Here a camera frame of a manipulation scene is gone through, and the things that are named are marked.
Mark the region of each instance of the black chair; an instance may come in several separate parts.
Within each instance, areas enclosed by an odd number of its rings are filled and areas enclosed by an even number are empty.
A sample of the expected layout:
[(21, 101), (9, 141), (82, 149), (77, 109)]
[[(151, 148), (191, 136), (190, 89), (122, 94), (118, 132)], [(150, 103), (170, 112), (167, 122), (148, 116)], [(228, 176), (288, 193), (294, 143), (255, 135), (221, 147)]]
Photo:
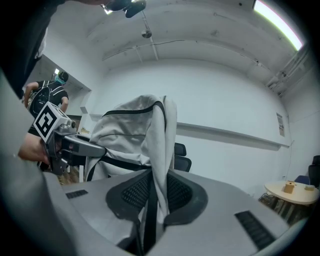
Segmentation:
[(174, 169), (183, 171), (183, 172), (189, 172), (191, 168), (191, 160), (189, 158), (180, 156), (180, 155), (175, 155), (174, 156)]
[(174, 143), (174, 154), (185, 157), (187, 155), (186, 146), (181, 143)]
[(316, 188), (320, 185), (320, 155), (313, 157), (312, 165), (309, 165), (308, 175), (310, 178), (310, 185), (314, 185)]

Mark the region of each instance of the hand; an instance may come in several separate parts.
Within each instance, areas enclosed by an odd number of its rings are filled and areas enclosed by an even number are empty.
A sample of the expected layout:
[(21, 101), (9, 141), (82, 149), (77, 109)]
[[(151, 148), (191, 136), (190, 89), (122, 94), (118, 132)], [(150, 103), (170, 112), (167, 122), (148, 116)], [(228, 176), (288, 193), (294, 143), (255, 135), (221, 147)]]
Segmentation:
[(24, 160), (50, 164), (43, 140), (31, 133), (26, 134), (18, 156)]

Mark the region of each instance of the small wooden block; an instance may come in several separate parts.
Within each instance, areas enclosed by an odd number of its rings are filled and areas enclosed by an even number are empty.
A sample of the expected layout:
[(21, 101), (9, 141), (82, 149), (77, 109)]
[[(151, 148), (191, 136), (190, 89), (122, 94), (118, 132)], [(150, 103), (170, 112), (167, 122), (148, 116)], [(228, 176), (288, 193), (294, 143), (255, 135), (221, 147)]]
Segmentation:
[(286, 181), (285, 182), (285, 187), (284, 187), (284, 192), (285, 193), (289, 193), (292, 194), (292, 192), (294, 191), (295, 188), (295, 182), (294, 181)]

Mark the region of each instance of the white cloth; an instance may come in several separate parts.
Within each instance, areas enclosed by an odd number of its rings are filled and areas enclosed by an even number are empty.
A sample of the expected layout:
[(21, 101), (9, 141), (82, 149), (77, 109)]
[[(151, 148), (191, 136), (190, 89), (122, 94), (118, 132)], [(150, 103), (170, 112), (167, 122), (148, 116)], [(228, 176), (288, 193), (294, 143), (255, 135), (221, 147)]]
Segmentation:
[[(176, 104), (166, 96), (142, 95), (117, 106), (112, 111), (112, 114), (107, 113), (97, 122), (90, 142), (106, 147), (106, 156), (109, 158), (140, 166), (151, 166), (161, 210), (158, 221), (162, 222), (169, 214), (167, 172), (173, 170), (174, 166)], [(87, 157), (87, 179), (90, 170), (99, 160), (100, 158)], [(132, 171), (99, 161), (92, 179), (98, 180), (108, 175), (130, 172)]]

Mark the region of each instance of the ceiling light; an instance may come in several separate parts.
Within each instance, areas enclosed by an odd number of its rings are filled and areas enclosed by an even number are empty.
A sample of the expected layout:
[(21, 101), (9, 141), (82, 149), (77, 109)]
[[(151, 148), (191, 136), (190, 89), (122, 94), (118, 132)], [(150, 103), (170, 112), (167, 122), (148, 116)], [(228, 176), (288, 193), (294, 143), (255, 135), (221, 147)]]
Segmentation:
[(257, 0), (253, 9), (267, 18), (270, 22), (272, 22), (282, 33), (289, 39), (289, 41), (293, 44), (294, 48), (299, 51), (302, 47), (302, 43), (297, 37), (297, 35), (293, 32), (293, 30), (288, 26), (288, 24), (273, 10), (271, 10), (268, 6), (266, 6), (263, 2)]

